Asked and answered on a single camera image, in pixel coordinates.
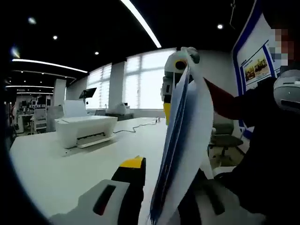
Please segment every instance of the monitor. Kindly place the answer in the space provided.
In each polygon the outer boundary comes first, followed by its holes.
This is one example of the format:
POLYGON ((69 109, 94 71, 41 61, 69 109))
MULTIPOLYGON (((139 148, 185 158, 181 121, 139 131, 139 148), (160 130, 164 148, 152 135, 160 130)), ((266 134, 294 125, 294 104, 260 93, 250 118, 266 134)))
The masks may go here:
POLYGON ((38 105, 45 105, 46 104, 46 96, 39 97, 37 99, 37 104, 38 105))
POLYGON ((97 88, 89 88, 87 90, 83 90, 79 98, 91 98, 93 97, 97 88))

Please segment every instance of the yellow robot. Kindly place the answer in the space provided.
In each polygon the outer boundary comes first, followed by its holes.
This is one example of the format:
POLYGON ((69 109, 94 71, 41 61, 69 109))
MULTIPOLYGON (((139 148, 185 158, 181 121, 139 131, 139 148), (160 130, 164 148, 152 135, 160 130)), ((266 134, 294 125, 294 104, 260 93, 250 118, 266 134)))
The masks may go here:
POLYGON ((162 101, 164 102, 164 112, 167 125, 169 125, 173 81, 176 86, 188 64, 184 51, 188 51, 194 63, 199 63, 200 61, 199 53, 195 48, 192 47, 183 47, 180 51, 177 51, 169 56, 165 64, 165 76, 163 78, 163 86, 161 88, 161 97, 162 101))

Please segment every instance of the window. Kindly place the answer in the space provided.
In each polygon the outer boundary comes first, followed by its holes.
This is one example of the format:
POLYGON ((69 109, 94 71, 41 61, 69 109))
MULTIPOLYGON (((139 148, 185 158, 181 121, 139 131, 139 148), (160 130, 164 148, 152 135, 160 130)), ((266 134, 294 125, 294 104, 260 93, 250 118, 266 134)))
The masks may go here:
POLYGON ((87 109, 108 108, 109 80, 111 77, 112 64, 100 67, 92 72, 88 77, 87 89, 97 88, 93 97, 87 98, 87 109))
POLYGON ((124 69, 123 101, 132 109, 163 109, 160 89, 165 63, 176 49, 163 49, 127 58, 124 69))

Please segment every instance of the white table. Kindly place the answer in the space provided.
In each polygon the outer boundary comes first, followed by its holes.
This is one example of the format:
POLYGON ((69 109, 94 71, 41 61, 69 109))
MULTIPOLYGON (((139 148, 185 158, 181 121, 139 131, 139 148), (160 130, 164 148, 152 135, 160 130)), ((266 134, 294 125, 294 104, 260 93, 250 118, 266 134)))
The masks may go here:
MULTIPOLYGON (((132 130, 155 118, 119 121, 114 131, 132 130)), ((103 179, 111 179, 119 165, 137 155, 146 158, 146 182, 139 224, 146 224, 150 201, 157 181, 167 126, 136 128, 136 133, 120 132, 115 141, 85 149, 66 150, 59 146, 56 132, 17 137, 10 150, 15 171, 29 197, 49 218, 77 206, 79 196, 103 179)))

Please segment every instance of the stack of paper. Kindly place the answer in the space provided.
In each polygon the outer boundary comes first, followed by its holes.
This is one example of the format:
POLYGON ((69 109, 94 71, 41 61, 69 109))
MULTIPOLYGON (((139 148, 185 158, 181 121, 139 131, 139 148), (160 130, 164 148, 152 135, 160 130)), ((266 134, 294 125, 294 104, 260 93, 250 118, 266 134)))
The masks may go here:
POLYGON ((190 60, 176 87, 173 83, 170 123, 150 208, 155 225, 169 222, 199 168, 213 178, 207 155, 213 105, 199 65, 190 60), (188 84, 190 75, 194 81, 188 84))

